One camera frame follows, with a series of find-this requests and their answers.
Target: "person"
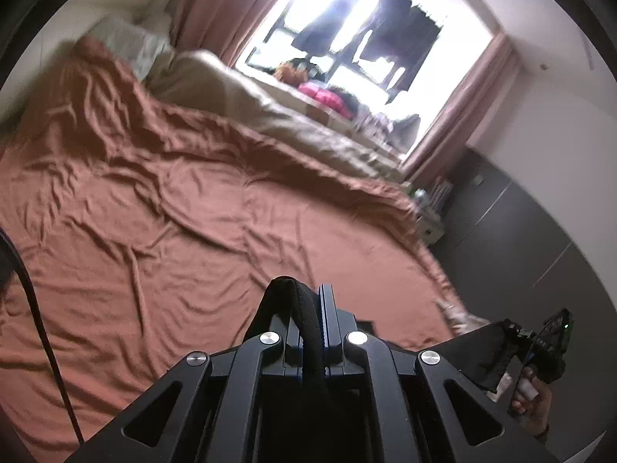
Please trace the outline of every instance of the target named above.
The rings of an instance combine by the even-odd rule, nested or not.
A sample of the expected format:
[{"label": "person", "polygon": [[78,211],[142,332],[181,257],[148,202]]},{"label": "person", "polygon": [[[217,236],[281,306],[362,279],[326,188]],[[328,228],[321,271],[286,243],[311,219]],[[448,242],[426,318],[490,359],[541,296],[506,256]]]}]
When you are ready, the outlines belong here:
[{"label": "person", "polygon": [[519,415],[525,416],[523,428],[540,442],[545,443],[548,436],[548,413],[552,392],[548,385],[536,376],[531,367],[523,369],[523,376],[531,382],[538,395],[529,400],[516,389],[512,399],[512,409]]}]

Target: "ceiling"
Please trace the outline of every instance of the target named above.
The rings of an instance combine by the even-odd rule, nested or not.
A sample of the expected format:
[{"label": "ceiling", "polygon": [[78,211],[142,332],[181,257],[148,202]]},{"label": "ceiling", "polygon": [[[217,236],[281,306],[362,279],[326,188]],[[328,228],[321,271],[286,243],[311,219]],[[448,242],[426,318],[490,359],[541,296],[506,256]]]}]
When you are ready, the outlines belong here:
[{"label": "ceiling", "polygon": [[486,6],[480,4],[479,12],[477,0],[470,5],[485,21],[488,7],[512,39],[527,70],[617,118],[617,81],[595,47],[554,0],[481,1]]}]

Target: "human hand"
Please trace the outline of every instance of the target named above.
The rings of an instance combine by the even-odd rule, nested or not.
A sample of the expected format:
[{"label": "human hand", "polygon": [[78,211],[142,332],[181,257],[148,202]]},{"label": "human hand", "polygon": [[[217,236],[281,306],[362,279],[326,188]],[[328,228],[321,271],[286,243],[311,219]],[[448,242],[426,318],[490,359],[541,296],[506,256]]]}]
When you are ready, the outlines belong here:
[{"label": "human hand", "polygon": [[523,376],[530,380],[538,395],[533,400],[527,400],[517,389],[514,392],[512,409],[519,414],[527,415],[523,428],[533,436],[537,436],[546,430],[552,392],[546,383],[536,377],[531,368],[525,367]]}]

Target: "pillow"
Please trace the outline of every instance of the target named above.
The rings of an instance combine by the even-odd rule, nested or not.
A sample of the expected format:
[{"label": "pillow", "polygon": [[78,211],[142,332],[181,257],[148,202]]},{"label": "pillow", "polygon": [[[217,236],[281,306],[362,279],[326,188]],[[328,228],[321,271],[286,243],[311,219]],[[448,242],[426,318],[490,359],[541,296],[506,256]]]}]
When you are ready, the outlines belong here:
[{"label": "pillow", "polygon": [[101,41],[118,59],[129,63],[138,80],[150,72],[162,52],[171,49],[167,36],[156,35],[115,16],[107,16],[88,31]]}]

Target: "window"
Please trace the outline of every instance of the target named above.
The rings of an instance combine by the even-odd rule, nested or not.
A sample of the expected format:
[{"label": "window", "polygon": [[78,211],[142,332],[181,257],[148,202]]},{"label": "window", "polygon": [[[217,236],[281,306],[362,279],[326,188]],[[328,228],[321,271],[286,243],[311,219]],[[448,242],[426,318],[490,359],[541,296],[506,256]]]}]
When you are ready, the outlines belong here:
[{"label": "window", "polygon": [[[282,62],[307,57],[306,52],[294,48],[292,43],[334,1],[279,1],[241,55],[238,69],[253,74],[255,69],[275,68]],[[353,59],[345,59],[341,54],[373,14],[380,0],[357,0],[332,40],[328,53],[309,58],[324,72],[329,85],[354,94],[373,114],[383,113],[393,121],[419,114],[421,122],[417,143],[492,36],[464,0],[412,1],[441,30],[411,87],[408,91],[399,92],[394,100],[390,99],[390,103],[388,90],[405,74],[405,68],[384,57],[375,61],[360,58],[371,30],[363,36]]]}]

